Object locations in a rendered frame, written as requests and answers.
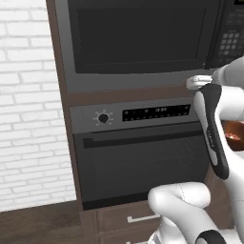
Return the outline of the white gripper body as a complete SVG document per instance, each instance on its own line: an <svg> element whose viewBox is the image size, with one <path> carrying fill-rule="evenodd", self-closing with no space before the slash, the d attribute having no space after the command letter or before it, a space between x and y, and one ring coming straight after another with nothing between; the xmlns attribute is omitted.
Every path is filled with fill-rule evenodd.
<svg viewBox="0 0 244 244"><path fill-rule="evenodd" d="M187 79L186 87L188 90L195 91L206 84L211 83L212 80L210 75L195 75Z"/></svg>

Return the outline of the brown bowl with waffle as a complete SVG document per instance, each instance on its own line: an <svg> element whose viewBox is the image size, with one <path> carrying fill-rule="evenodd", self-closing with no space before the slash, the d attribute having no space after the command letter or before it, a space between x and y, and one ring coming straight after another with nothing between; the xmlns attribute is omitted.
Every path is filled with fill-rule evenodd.
<svg viewBox="0 0 244 244"><path fill-rule="evenodd" d="M244 123L224 121L222 125L229 147L235 152L244 151Z"/></svg>

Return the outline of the dark oven door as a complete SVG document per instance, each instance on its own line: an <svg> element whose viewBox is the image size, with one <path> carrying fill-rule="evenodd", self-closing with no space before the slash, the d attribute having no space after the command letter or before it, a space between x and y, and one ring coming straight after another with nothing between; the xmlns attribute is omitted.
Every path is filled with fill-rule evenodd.
<svg viewBox="0 0 244 244"><path fill-rule="evenodd" d="M83 208L99 209L143 201L150 189L166 184L202 182L210 164L202 135L147 143L84 148L94 141L201 131L198 122L73 136Z"/></svg>

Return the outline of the grey built-in oven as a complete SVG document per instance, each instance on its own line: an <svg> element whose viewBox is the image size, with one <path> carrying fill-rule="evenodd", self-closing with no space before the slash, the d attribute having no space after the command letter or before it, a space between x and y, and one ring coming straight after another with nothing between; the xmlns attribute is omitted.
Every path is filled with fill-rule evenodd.
<svg viewBox="0 0 244 244"><path fill-rule="evenodd" d="M70 115L85 210L205 180L210 159L190 97L76 106Z"/></svg>

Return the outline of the black oven knob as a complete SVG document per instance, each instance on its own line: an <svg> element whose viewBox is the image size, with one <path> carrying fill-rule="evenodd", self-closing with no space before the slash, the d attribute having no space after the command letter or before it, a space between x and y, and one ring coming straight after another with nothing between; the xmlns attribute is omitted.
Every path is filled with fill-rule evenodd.
<svg viewBox="0 0 244 244"><path fill-rule="evenodd" d="M105 124L109 120L109 116L106 113L101 113L98 116L98 121Z"/></svg>

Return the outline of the brown tall cabinet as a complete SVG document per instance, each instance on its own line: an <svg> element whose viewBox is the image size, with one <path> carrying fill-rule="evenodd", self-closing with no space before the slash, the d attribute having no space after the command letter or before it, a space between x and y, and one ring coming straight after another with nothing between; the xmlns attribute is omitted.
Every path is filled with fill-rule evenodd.
<svg viewBox="0 0 244 244"><path fill-rule="evenodd" d="M70 108L181 97L193 100L195 91L187 89L188 78L211 75L244 56L244 0L46 3L78 200L80 244L99 244L104 233L98 231L97 211L102 208L83 208ZM215 226L233 229L231 199L212 169L211 158L205 180L197 183L210 191L205 211Z"/></svg>

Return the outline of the brown drawer front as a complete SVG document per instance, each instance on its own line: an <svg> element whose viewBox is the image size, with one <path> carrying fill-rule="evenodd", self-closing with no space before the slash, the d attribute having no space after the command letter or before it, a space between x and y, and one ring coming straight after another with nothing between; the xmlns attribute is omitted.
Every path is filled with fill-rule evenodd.
<svg viewBox="0 0 244 244"><path fill-rule="evenodd" d="M127 241L149 240L154 229L137 229L99 235L99 244L125 244Z"/></svg>
<svg viewBox="0 0 244 244"><path fill-rule="evenodd" d="M100 233L108 233L113 231L148 227L150 225L158 226L159 218L136 223L128 223L127 221L128 216L137 218L154 214L155 213L152 212L147 201L139 201L130 204L102 208L97 211L98 231Z"/></svg>

